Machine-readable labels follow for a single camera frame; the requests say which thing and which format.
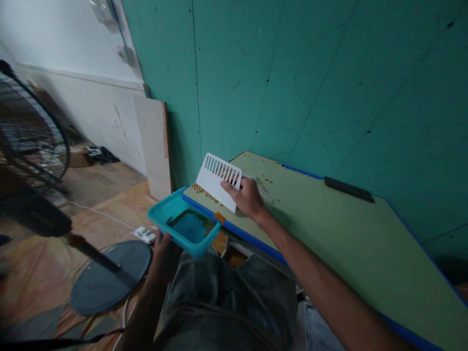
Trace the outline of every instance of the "person's arm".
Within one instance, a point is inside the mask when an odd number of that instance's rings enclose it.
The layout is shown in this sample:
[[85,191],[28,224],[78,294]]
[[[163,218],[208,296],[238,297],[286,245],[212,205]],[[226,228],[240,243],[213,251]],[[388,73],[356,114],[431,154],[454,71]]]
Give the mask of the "person's arm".
[[237,191],[221,186],[272,240],[320,315],[347,351],[407,350],[377,313],[325,262],[291,235],[264,206],[254,180]]
[[156,233],[153,260],[138,302],[123,332],[116,351],[150,350],[168,284],[176,273],[182,250],[171,243],[171,236]]

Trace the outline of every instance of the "blue table edge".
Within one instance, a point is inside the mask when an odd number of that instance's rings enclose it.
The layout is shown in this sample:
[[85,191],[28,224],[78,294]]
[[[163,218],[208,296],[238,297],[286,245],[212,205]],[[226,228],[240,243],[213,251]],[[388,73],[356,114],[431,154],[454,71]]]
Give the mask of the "blue table edge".
[[[323,180],[324,177],[320,177],[320,176],[317,176],[317,175],[313,175],[312,173],[309,173],[309,172],[305,172],[305,171],[302,171],[302,170],[299,170],[297,168],[294,168],[294,167],[290,167],[290,166],[287,166],[287,165],[284,165],[284,164],[281,164],[281,163],[278,163],[280,166],[284,167],[284,168],[287,168],[287,169],[290,169],[290,170],[293,170],[293,171],[296,171],[296,172],[301,172],[302,174],[305,174],[307,176],[310,176],[312,178],[315,178],[315,179],[318,179],[318,180]],[[396,214],[396,216],[398,217],[398,219],[400,220],[400,222],[405,226],[406,230],[411,234],[411,236],[413,237],[414,240],[416,240],[416,242],[418,243],[419,247],[423,250],[423,252],[426,254],[426,256],[429,258],[429,260],[432,262],[432,264],[437,268],[437,270],[439,271],[439,273],[442,275],[442,277],[444,277],[444,279],[446,280],[446,282],[448,283],[448,285],[452,288],[453,292],[458,296],[458,298],[460,300],[462,300],[463,304],[468,308],[468,302],[460,295],[460,293],[458,292],[458,290],[453,286],[453,284],[449,281],[449,279],[446,277],[446,275],[444,274],[444,272],[439,268],[439,266],[434,262],[434,260],[432,259],[432,257],[429,255],[429,253],[427,252],[427,250],[422,246],[421,242],[419,241],[419,239],[413,234],[413,232],[410,230],[410,228],[408,227],[408,225],[406,225],[405,221],[401,218],[401,216],[398,214],[398,212],[395,210],[395,208],[390,204],[390,202],[385,199],[384,197],[382,196],[378,196],[378,195],[374,195],[372,194],[372,196],[375,196],[375,197],[378,197],[382,200],[384,200],[389,206],[390,208],[393,210],[393,212]],[[198,202],[196,202],[195,200],[189,198],[188,196],[186,196],[184,194],[184,192],[182,192],[182,199],[186,202],[188,202],[190,205],[194,206],[195,208],[197,208],[198,210],[202,211],[203,213],[205,213],[206,215],[209,215],[210,217],[214,217],[215,213],[209,209],[207,209],[206,207],[200,205]],[[262,241],[258,240],[256,237],[250,235],[249,233],[245,232],[244,230],[238,228],[237,226],[235,226],[234,224],[232,224],[231,222],[229,221],[225,221],[224,222],[224,225],[223,227],[225,227],[226,229],[232,231],[233,233],[237,234],[238,236],[240,236],[241,238],[249,241],[250,243],[254,244],[255,246],[257,246],[259,249],[261,249],[263,252],[269,254],[271,257],[275,258],[276,260],[280,261],[281,263],[285,264],[286,266],[288,265],[285,261],[285,259],[283,258],[283,256],[279,253],[279,251],[273,249],[272,247],[270,247],[269,245],[263,243]],[[410,331],[409,329],[406,329],[405,327],[403,327],[402,325],[398,324],[397,322],[395,322],[394,320],[386,317],[385,315],[381,314],[380,312],[377,311],[377,313],[379,313],[380,316],[382,316],[382,318],[387,322],[387,324],[390,326],[390,328],[395,332],[397,333],[399,336],[401,336],[403,339],[405,339],[406,341],[408,341],[409,343],[413,344],[414,346],[416,347],[419,347],[420,349],[422,350],[428,350],[428,351],[443,351],[440,347],[438,346],[435,346],[433,343],[427,341],[426,339],[423,339],[422,337],[418,336],[417,334],[413,333],[412,331]]]

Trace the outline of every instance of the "teal container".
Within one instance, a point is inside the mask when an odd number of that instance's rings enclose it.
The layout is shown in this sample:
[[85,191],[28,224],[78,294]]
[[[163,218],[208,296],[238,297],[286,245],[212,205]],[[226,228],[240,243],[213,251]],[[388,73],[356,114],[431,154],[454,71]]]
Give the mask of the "teal container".
[[205,236],[207,230],[204,224],[208,219],[182,199],[184,190],[185,188],[177,190],[150,208],[148,218],[159,226],[163,234],[172,235],[174,243],[192,257],[199,258],[213,244],[221,229],[221,223],[217,222]]

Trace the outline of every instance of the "green tabletop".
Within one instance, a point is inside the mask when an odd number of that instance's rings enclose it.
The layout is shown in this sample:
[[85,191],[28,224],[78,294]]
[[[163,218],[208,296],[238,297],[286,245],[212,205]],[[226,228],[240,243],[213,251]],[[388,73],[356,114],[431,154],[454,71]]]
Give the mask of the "green tabletop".
[[[384,199],[360,200],[248,152],[231,163],[263,182],[276,218],[377,311],[443,350],[468,349],[468,309]],[[276,250],[239,210],[184,194]]]

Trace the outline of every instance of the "white plastic scraper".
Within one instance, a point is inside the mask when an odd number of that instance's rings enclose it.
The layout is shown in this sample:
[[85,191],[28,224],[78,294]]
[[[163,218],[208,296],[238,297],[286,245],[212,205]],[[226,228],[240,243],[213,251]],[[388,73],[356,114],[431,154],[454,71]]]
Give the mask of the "white plastic scraper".
[[237,190],[240,190],[241,179],[242,170],[240,168],[233,166],[215,155],[207,153],[201,165],[200,172],[198,172],[196,183],[229,210],[235,212],[235,202],[221,187],[221,181],[225,180]]

